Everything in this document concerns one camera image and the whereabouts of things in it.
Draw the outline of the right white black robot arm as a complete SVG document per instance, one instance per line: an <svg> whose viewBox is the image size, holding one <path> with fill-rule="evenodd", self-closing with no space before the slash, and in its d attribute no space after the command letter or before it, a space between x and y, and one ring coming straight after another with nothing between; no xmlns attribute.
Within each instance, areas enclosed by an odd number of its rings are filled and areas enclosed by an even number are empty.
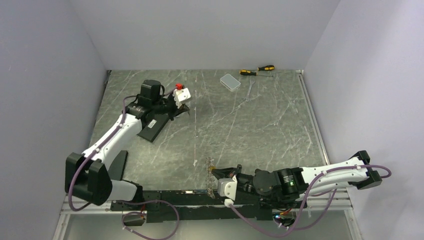
<svg viewBox="0 0 424 240"><path fill-rule="evenodd" d="M244 174L242 166L210 168L217 179L221 197L236 200L238 193L257 196L261 201L277 203L282 208L306 196L318 196L338 188L355 187L364 190L379 186L384 177L377 165L370 164L365 150L358 151L346 161L315 167L293 167L274 171L256 169Z"/></svg>

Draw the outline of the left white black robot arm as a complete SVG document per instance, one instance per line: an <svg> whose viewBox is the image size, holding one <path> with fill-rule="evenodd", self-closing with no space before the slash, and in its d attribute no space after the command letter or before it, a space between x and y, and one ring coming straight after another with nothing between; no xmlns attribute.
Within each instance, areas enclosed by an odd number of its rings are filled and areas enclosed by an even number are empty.
<svg viewBox="0 0 424 240"><path fill-rule="evenodd" d="M106 201L124 202L131 210L144 203L143 187L128 180L112 179L109 170L123 147L141 132L151 131L147 137L153 142L164 127L157 118L166 121L189 113L188 102L192 99L188 87L177 83L169 92L157 80L144 80L140 92L131 95L131 102L123 103L118 119L112 127L92 146L82 153L71 153L65 161L65 192L73 211L73 197L86 201L87 205L100 206Z"/></svg>

